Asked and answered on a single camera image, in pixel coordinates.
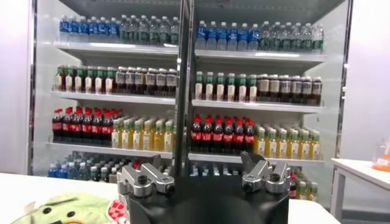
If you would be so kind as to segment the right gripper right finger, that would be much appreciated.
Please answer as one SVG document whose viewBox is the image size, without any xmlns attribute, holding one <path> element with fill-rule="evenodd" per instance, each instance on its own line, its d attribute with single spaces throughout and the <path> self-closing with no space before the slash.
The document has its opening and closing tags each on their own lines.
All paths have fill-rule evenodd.
<svg viewBox="0 0 390 224">
<path fill-rule="evenodd" d="M 241 152 L 245 174 L 241 185 L 245 193 L 253 193 L 265 188 L 270 194 L 288 192 L 291 182 L 291 169 L 287 163 L 279 161 L 272 165 L 260 155 Z"/>
</svg>

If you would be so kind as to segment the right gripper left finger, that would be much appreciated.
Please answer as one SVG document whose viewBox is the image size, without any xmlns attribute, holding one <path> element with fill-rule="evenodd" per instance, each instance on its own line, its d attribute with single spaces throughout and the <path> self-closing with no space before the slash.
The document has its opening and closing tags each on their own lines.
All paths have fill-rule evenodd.
<svg viewBox="0 0 390 224">
<path fill-rule="evenodd" d="M 148 197 L 155 189 L 159 194 L 175 193 L 174 177 L 161 173 L 153 164 L 142 163 L 140 169 L 126 165 L 117 173 L 118 194 L 132 194 L 138 198 Z"/>
</svg>

